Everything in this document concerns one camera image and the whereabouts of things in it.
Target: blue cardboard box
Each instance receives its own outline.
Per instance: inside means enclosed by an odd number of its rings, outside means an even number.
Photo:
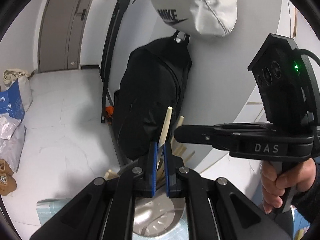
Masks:
[[[18,80],[7,91],[0,92],[0,114],[4,113],[9,113],[11,117],[23,120],[24,109]]]

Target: floor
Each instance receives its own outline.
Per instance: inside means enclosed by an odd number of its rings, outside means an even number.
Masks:
[[[74,197],[108,169],[119,170],[108,126],[100,123],[99,70],[41,73],[30,82],[18,187],[3,197],[22,240],[40,227],[38,201]]]

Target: stainless steel bowl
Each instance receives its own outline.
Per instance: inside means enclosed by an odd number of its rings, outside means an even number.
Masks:
[[[153,198],[137,198],[133,232],[143,237],[161,236],[179,223],[184,209],[184,198],[170,199],[161,187]]]

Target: black bag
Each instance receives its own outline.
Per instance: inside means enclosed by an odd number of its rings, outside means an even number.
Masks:
[[[185,40],[172,36],[135,49],[117,94],[112,127],[121,151],[131,160],[147,154],[159,141],[168,106],[171,126],[179,116],[192,65]]]

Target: gray door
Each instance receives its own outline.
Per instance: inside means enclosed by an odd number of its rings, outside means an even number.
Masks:
[[[91,0],[48,0],[39,37],[39,71],[79,68]]]

